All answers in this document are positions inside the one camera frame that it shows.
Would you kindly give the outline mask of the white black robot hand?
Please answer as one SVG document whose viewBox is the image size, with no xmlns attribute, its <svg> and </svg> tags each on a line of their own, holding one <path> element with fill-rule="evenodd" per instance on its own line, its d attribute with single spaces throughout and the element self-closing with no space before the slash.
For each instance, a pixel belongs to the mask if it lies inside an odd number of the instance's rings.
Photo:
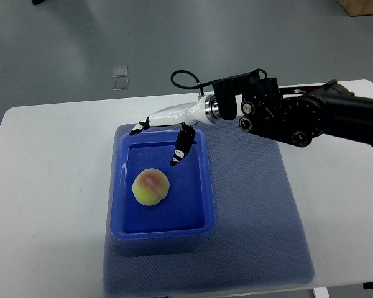
<svg viewBox="0 0 373 298">
<path fill-rule="evenodd" d="M 179 104 L 159 110 L 140 121 L 132 128 L 129 135 L 137 135 L 151 127 L 167 127 L 181 125 L 170 166 L 179 164 L 190 152 L 195 139 L 193 126 L 199 122 L 210 124 L 207 116 L 210 96 L 203 96 L 197 102 Z"/>
</svg>

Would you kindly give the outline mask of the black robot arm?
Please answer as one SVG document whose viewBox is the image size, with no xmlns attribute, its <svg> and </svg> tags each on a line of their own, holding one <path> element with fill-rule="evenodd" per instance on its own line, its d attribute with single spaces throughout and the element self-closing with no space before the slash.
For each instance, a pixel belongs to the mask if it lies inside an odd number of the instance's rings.
<svg viewBox="0 0 373 298">
<path fill-rule="evenodd" d="M 326 134 L 373 147 L 373 99 L 356 96 L 335 79 L 281 88 L 262 69 L 210 81 L 223 120 L 243 116 L 245 133 L 296 147 Z"/>
</svg>

